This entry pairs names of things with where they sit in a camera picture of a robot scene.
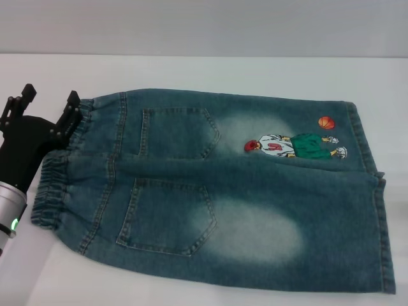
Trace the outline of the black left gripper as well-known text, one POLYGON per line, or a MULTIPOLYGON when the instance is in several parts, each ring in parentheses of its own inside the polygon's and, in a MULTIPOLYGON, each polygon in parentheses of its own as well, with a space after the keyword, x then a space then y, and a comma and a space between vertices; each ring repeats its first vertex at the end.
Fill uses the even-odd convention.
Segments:
POLYGON ((80 98, 71 91, 64 111, 53 124, 23 116, 37 92, 26 84, 20 96, 10 96, 1 115, 4 142, 1 145, 1 182, 26 192, 43 158, 52 150, 66 148, 80 123, 80 98))

